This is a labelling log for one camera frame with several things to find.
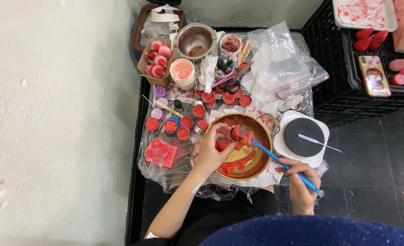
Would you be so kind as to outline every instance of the white wall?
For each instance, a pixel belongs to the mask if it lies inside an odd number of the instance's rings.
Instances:
[[[209,26],[271,27],[283,20],[302,28],[323,0],[183,0],[189,21]]]
[[[0,0],[0,246],[123,245],[131,4]]]

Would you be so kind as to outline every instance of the smartphone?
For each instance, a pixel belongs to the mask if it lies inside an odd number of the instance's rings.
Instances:
[[[371,97],[390,97],[389,82],[379,56],[359,56],[358,62],[367,94]]]

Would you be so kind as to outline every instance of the scissors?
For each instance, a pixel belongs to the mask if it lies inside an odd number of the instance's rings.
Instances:
[[[241,79],[244,73],[250,68],[250,66],[254,64],[254,61],[249,62],[241,71],[239,71],[234,77],[230,78],[225,82],[224,86],[220,86],[219,88],[229,92],[230,94],[235,94],[241,87]]]

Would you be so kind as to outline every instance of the cartoon character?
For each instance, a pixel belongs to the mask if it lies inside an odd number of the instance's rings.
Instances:
[[[375,90],[384,90],[384,79],[380,70],[376,68],[369,68],[366,71],[367,80],[370,81],[372,88]]]

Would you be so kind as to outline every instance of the blue spatula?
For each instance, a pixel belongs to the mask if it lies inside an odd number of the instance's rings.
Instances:
[[[241,135],[247,135],[246,130],[244,130],[243,128],[239,128],[239,132]],[[250,145],[253,145],[259,149],[261,149],[262,151],[264,151],[264,153],[268,154],[271,158],[273,158],[277,163],[279,163],[283,168],[285,168],[286,170],[290,169],[290,166],[284,165],[282,163],[279,162],[279,158],[277,156],[275,156],[275,154],[273,154],[272,152],[270,152],[268,149],[266,149],[266,147],[264,147],[260,142],[258,142],[258,140],[255,137],[251,137],[249,138],[250,141]],[[306,177],[304,177],[302,174],[298,173],[297,175],[299,175],[299,178],[301,178],[301,180],[304,182],[304,184],[312,189],[315,193],[319,194],[320,190],[313,184],[313,182],[309,181]]]

